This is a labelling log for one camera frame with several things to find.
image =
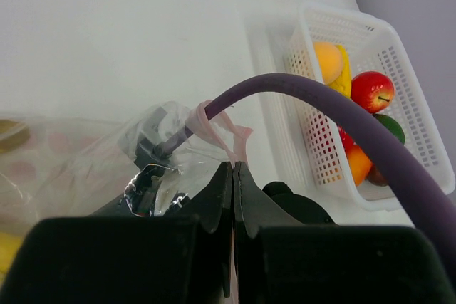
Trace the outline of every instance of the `lime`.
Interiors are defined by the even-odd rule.
[[[399,122],[384,114],[373,114],[373,116],[380,121],[383,126],[388,128],[388,130],[393,133],[394,136],[400,140],[400,142],[405,144],[405,134],[402,127],[399,125]]]

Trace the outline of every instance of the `pink tape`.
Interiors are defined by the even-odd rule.
[[[246,145],[247,139],[253,132],[253,129],[233,124],[225,111],[214,117],[211,120],[213,123],[218,124],[234,135],[233,151],[231,151],[207,119],[204,108],[210,103],[211,100],[204,101],[192,110],[185,122],[186,126],[205,142],[221,147],[227,153],[229,161],[233,166],[235,162],[245,162],[248,164]]]

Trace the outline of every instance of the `white wall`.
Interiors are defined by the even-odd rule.
[[[399,33],[455,168],[456,0],[356,1]]]

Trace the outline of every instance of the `white basket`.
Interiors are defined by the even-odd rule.
[[[306,3],[284,56],[288,73],[323,82],[313,41],[344,46],[352,78],[367,70],[387,75],[395,98],[383,113],[396,119],[405,133],[405,146],[426,168],[444,193],[455,188],[452,170],[440,135],[407,53],[395,30],[385,21],[356,11]],[[356,188],[336,124],[314,107],[295,100],[313,179],[318,190],[351,197],[371,211],[400,208],[389,187],[363,182]]]

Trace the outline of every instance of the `plastic bag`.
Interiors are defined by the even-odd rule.
[[[27,126],[32,137],[15,150],[0,154],[0,230],[23,233],[47,217],[92,214],[131,190],[140,169],[151,163],[159,164],[163,175],[148,207],[149,215],[163,215],[170,207],[182,206],[204,188],[220,162],[246,161],[245,143],[252,130],[233,125],[225,113],[209,124],[204,115],[206,104],[191,111],[178,103],[165,103],[121,126],[15,118]],[[149,148],[168,140],[185,125],[195,134],[168,159]],[[97,134],[81,132],[85,130]],[[40,137],[35,145],[34,135],[46,138]],[[16,165],[17,175],[11,173],[13,159],[34,165],[33,181],[29,179],[25,185],[30,174],[25,164]]]

